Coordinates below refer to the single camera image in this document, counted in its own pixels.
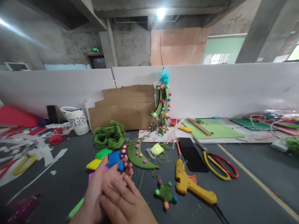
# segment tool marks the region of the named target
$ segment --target smartphone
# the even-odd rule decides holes
[[[184,159],[187,160],[187,166],[189,167],[189,170],[195,172],[209,171],[205,162],[195,148],[191,138],[179,138],[178,145],[184,156]]]

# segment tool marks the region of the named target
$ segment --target green wall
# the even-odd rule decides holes
[[[244,40],[245,38],[208,39],[202,60],[204,60],[206,54],[230,54],[227,63],[234,64]]]

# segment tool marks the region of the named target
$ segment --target red paper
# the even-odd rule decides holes
[[[4,105],[0,108],[0,124],[17,125],[22,127],[36,127],[41,118],[13,107]]]

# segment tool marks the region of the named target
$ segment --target white bucket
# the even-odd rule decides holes
[[[60,110],[72,125],[77,135],[84,135],[89,132],[87,119],[81,108],[77,109],[75,107],[61,107]]]

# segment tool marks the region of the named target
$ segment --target white partition wall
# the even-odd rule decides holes
[[[268,109],[299,108],[299,63],[164,66],[169,71],[169,115],[233,117]],[[113,68],[117,87],[154,84],[157,67]]]
[[[47,117],[47,105],[85,108],[87,99],[103,98],[115,88],[110,69],[0,72],[4,104]]]

